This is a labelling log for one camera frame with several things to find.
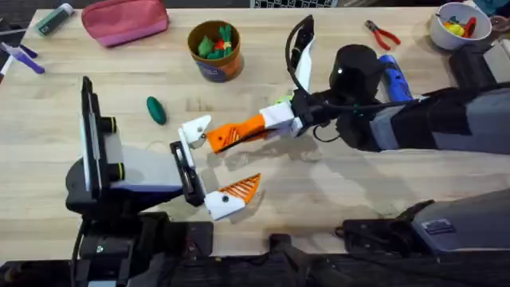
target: green toy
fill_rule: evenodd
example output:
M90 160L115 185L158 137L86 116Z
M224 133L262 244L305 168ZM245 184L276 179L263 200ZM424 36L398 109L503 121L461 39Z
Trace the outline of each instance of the green toy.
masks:
M208 60L221 59L232 53L232 27L226 25L220 27L219 34L221 40L214 44L207 36L204 36L200 44L198 44L198 55Z
M209 53L209 55L207 55L207 59L209 59L209 60L215 60L215 59L221 59L221 58L223 58L223 51L221 51L221 50L215 50L214 52Z
M200 44L198 44L198 55L202 58L206 58L213 50L213 46L214 43L207 36L204 36Z
M153 96L149 96L147 98L147 109L149 110L149 114L154 122L159 125L164 125L167 123L167 114L163 109L163 106L159 101Z
M225 27L220 27L220 36L223 40L223 49L225 50L224 56L227 57L232 53L232 42L230 41L232 33L232 27L230 25L227 25Z

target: green egg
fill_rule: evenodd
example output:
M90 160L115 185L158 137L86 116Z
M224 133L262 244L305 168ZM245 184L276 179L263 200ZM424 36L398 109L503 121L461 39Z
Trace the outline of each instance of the green egg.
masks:
M149 96L147 98L147 109L149 110L149 114L154 122L160 125L167 123L167 114L165 113L163 106L153 96Z

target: blue tool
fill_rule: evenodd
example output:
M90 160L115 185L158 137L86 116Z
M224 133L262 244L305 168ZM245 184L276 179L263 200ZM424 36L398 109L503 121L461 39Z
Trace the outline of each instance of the blue tool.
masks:
M405 100L413 100L409 85L402 70L398 67L397 61L391 55L383 55L379 61L385 65L384 84L388 91L390 101L399 102Z

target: white bowl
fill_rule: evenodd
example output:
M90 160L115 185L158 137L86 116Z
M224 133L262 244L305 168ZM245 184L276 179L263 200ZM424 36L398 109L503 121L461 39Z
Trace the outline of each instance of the white bowl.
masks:
M441 18L436 15L432 16L432 20L430 21L430 37L436 45L443 49L453 50L462 45L483 40L491 33L492 25L490 19L481 10L473 6L451 2L439 7L437 13L441 15ZM477 19L477 25L471 38L463 38L454 35L443 26L442 23L446 22L452 16L455 16L455 18L463 24L471 17Z

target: purple tool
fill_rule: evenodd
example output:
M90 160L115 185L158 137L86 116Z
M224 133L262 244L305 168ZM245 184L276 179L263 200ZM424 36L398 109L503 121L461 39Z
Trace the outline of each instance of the purple tool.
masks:
M35 73L42 74L45 72L45 69L40 65L36 64L36 62L32 61L31 57L36 57L37 53L23 46L24 49L20 47L11 47L6 43L2 43L2 49L6 51L10 56L14 57L14 59L20 61L21 63L29 66Z

